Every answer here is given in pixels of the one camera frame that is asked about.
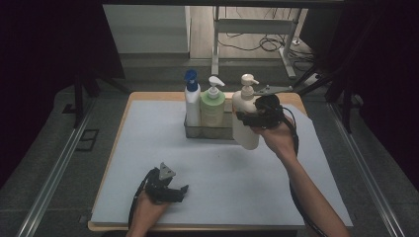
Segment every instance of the white pump bottle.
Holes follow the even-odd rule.
[[[254,133],[250,126],[245,126],[243,121],[237,118],[236,112],[243,112],[254,114],[257,113],[255,107],[255,96],[253,95],[254,90],[252,84],[259,84],[252,74],[244,74],[241,77],[241,84],[243,85],[241,91],[237,91],[233,94],[233,138],[245,149],[253,150],[259,145],[259,135]]]

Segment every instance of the pump bottle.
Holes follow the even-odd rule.
[[[210,88],[201,95],[201,125],[221,126],[224,116],[225,95],[216,86],[225,84],[215,76],[209,78]]]
[[[254,133],[250,126],[245,126],[243,121],[237,118],[236,112],[257,113],[255,107],[255,96],[253,95],[254,90],[252,84],[259,84],[252,74],[244,74],[241,77],[241,84],[243,85],[241,91],[237,91],[233,94],[233,138],[245,149],[253,150],[259,145],[259,135]]]
[[[201,87],[197,80],[197,71],[190,69],[185,74],[186,88],[186,125],[200,126],[201,125],[201,111],[200,111],[200,95]]]

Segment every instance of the gray floor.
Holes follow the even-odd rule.
[[[208,60],[161,61],[158,66],[141,63],[141,60],[124,60],[126,80],[119,80],[134,91],[183,91],[183,73],[196,68],[202,81],[210,75]],[[284,68],[277,61],[223,60],[220,78],[235,91],[239,75],[252,73],[262,84],[290,85]],[[98,80],[101,95],[95,101],[86,129],[99,129],[97,142],[90,152],[75,151],[69,160],[56,191],[41,219],[35,236],[123,236],[123,233],[91,232],[87,221],[110,156],[114,139],[126,106],[128,95]],[[323,100],[327,88],[303,98],[308,116],[313,120],[332,173],[346,204],[354,228],[353,236],[391,236],[381,218],[377,205],[365,185],[356,162],[340,133],[335,119]],[[0,191],[0,236],[15,236],[37,197],[42,184],[72,132],[74,115],[63,114],[67,104],[73,104],[73,90],[67,88],[56,95],[55,106],[37,140],[8,183]],[[398,168],[391,156],[380,145],[359,117],[352,113],[353,136],[364,155],[377,184],[388,200],[405,236],[419,232],[419,196]],[[86,144],[79,142],[78,147]],[[276,236],[278,233],[258,233],[255,236]],[[298,231],[297,236],[306,236]]]

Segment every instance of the lotion bottle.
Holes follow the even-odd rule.
[[[254,133],[250,126],[245,126],[243,121],[237,118],[236,112],[243,112],[246,114],[257,113],[255,107],[255,96],[252,84],[259,84],[252,74],[244,74],[241,77],[241,84],[243,85],[241,91],[237,91],[232,97],[232,124],[233,124],[233,138],[245,149],[253,150],[259,145],[259,135]]]
[[[200,95],[201,87],[197,81],[197,71],[190,69],[185,74],[186,88],[186,125],[200,126],[201,125],[201,111],[200,111]]]
[[[209,78],[210,88],[201,95],[201,125],[221,126],[224,116],[225,95],[216,86],[225,84],[215,76]]]

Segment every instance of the forearm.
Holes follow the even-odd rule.
[[[296,197],[309,218],[327,236],[349,236],[344,223],[333,207],[311,181],[296,159],[283,159]]]

